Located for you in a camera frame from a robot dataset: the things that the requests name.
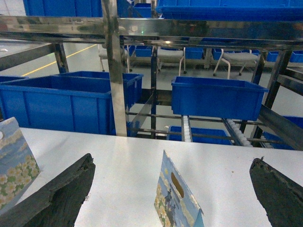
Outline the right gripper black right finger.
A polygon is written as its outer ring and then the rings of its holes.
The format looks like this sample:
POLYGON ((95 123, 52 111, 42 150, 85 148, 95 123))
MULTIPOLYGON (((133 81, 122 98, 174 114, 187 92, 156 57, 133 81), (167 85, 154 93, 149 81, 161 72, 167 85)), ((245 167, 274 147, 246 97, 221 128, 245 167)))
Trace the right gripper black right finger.
POLYGON ((303 187, 263 159, 256 158, 250 167, 256 197, 273 227, 303 225, 303 187))

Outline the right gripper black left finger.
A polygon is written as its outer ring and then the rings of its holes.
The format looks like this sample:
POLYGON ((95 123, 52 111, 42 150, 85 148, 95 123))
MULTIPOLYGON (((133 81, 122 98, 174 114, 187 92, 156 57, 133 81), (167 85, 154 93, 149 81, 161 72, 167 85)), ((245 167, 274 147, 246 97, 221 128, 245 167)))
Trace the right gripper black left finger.
POLYGON ((95 164, 90 153, 0 217, 2 227, 72 227, 90 192, 95 164))

